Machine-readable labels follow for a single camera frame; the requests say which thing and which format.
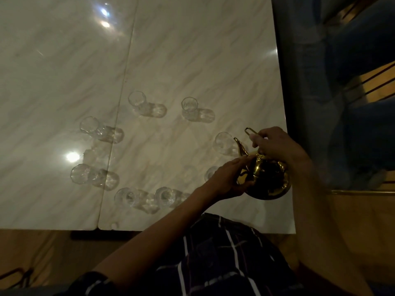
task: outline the plaid shirt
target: plaid shirt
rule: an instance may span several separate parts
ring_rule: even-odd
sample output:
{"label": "plaid shirt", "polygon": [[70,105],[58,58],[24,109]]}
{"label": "plaid shirt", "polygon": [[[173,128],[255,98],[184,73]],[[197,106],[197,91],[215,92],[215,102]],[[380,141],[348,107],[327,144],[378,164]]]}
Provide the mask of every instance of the plaid shirt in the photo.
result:
{"label": "plaid shirt", "polygon": [[[89,272],[62,295],[118,295],[104,275]],[[257,230],[203,214],[128,295],[307,294],[280,251]]]}

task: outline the shirt sleeve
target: shirt sleeve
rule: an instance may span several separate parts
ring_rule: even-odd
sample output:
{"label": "shirt sleeve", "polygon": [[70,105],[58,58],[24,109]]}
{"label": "shirt sleeve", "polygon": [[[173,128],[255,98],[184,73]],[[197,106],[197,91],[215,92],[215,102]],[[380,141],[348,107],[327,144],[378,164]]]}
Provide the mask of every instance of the shirt sleeve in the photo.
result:
{"label": "shirt sleeve", "polygon": [[77,278],[66,292],[55,296],[101,296],[120,295],[114,283],[98,272],[88,272]]}

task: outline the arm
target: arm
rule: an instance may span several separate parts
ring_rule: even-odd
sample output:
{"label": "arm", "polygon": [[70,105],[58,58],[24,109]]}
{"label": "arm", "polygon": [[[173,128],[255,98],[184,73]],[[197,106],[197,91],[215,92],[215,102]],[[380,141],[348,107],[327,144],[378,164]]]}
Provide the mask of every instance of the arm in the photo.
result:
{"label": "arm", "polygon": [[258,152],[287,163],[293,186],[294,218],[299,260],[339,288],[372,295],[352,261],[326,200],[326,190],[303,148],[279,127],[250,135]]}
{"label": "arm", "polygon": [[109,255],[94,268],[120,290],[135,284],[169,246],[216,201],[238,196],[252,183],[236,184],[237,175],[251,157],[227,162],[182,204]]}

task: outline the person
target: person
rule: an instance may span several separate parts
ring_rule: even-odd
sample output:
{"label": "person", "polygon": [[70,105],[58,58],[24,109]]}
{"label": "person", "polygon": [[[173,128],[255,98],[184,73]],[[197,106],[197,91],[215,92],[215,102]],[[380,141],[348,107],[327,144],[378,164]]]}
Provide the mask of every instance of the person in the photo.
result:
{"label": "person", "polygon": [[279,127],[250,135],[260,154],[287,163],[299,277],[254,228],[204,213],[253,185],[236,179],[253,156],[220,167],[182,204],[82,275],[62,295],[372,295],[331,216],[312,161]]}

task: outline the forearm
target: forearm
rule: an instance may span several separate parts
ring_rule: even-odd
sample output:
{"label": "forearm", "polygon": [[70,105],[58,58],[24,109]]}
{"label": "forearm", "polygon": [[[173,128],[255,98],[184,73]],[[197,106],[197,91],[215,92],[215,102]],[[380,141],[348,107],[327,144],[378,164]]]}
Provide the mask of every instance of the forearm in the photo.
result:
{"label": "forearm", "polygon": [[124,290],[136,283],[154,262],[210,206],[214,192],[196,189],[172,212],[138,234],[94,268]]}
{"label": "forearm", "polygon": [[347,292],[371,295],[331,215],[313,164],[306,160],[290,169],[299,260]]}

